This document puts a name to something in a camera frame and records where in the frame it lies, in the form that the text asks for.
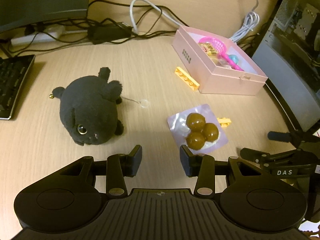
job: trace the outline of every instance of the white label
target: white label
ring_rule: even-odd
[[[320,165],[317,165],[315,173],[319,173],[320,174]]]

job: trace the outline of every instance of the white cable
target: white cable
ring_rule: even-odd
[[[239,40],[244,38],[249,31],[253,31],[253,29],[259,24],[260,17],[254,10],[258,7],[259,0],[256,0],[256,5],[252,8],[251,12],[249,12],[244,18],[244,22],[240,30],[236,31],[230,39],[237,43]]]
[[[161,9],[157,6],[155,6],[153,3],[151,3],[150,1],[148,0],[132,0],[131,4],[130,4],[130,7],[129,7],[129,13],[130,13],[130,19],[131,19],[131,23],[132,23],[132,27],[134,29],[134,32],[136,34],[139,34],[139,30],[138,30],[138,27],[136,25],[136,22],[133,18],[133,5],[136,1],[144,1],[145,3],[148,3],[149,5],[151,5],[154,9],[156,9],[158,12],[161,12]],[[171,18],[167,13],[165,13],[164,11],[162,11],[162,14],[168,18],[170,21],[172,21],[173,23],[175,23],[176,25],[179,25],[181,26],[182,24],[177,22],[175,19]]]

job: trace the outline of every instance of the ribbed black surface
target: ribbed black surface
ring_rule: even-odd
[[[246,231],[230,223],[219,212],[213,201],[196,198],[187,189],[135,189],[127,198],[109,201],[103,213],[83,228],[63,234],[44,234],[25,229],[14,238],[14,240],[22,239],[306,240],[308,238],[296,229],[278,234]]]

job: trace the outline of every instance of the monitor screen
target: monitor screen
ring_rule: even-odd
[[[0,32],[31,23],[86,16],[89,0],[0,0]]]

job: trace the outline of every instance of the yellow lego brick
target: yellow lego brick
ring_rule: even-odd
[[[182,68],[177,67],[174,71],[178,77],[180,77],[193,91],[199,88],[199,83],[197,83],[190,75],[185,72]]]
[[[221,127],[227,127],[228,125],[231,124],[231,120],[229,118],[217,118],[219,124],[221,125]]]

